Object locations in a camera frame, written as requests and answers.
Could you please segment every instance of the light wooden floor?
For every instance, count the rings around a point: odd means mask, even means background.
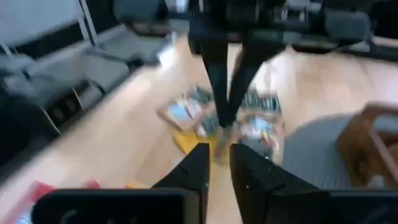
[[[232,45],[229,69],[237,52]],[[203,63],[182,39],[164,52],[161,67],[139,73],[1,186],[0,218],[34,180],[58,187],[79,187],[88,179],[103,187],[131,181],[149,186],[182,159],[156,109],[194,83],[209,86]],[[315,118],[356,111],[369,100],[398,102],[397,65],[341,55],[288,49],[263,66],[252,85],[278,92],[287,134]],[[241,223],[229,169],[212,169],[218,175],[211,178],[208,223]]]

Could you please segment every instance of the wooden furniture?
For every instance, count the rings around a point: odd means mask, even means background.
[[[370,103],[353,117],[337,140],[341,156],[356,187],[383,177],[386,188],[398,187],[398,132],[377,130],[382,115],[397,116],[398,107]]]
[[[239,47],[229,48],[231,71]],[[209,87],[200,58],[185,38],[160,56],[161,66],[142,67],[78,124],[21,167],[0,187],[0,223],[38,180],[56,187],[79,187],[95,179],[102,187],[131,182],[150,186],[182,159],[172,128],[157,109],[192,85]],[[394,64],[340,55],[303,55],[287,50],[268,65],[278,92],[285,134],[324,115],[354,112],[368,100],[398,102]],[[263,66],[252,82],[266,88]],[[228,167],[211,165],[207,223],[241,223]]]

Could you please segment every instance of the gray rug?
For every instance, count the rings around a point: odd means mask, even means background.
[[[336,115],[312,121],[285,139],[282,167],[320,189],[352,189],[345,164],[335,142],[352,115]],[[381,116],[376,129],[398,130],[398,120]]]

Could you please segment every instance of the wooden floor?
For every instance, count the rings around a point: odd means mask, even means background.
[[[238,49],[230,47],[230,70]],[[117,188],[159,180],[183,154],[156,110],[194,83],[209,86],[203,63],[191,56],[183,38],[162,54],[161,67],[140,70],[13,175],[0,189],[0,218],[35,180],[79,187],[95,179]],[[369,100],[398,103],[397,86],[397,65],[289,49],[264,64],[252,83],[261,91],[278,92],[286,134],[321,116],[356,111]],[[229,169],[211,168],[218,175],[211,177],[207,223],[241,223]]]

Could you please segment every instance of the white wall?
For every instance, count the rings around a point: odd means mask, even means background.
[[[12,47],[72,24],[78,0],[0,0],[0,42]]]

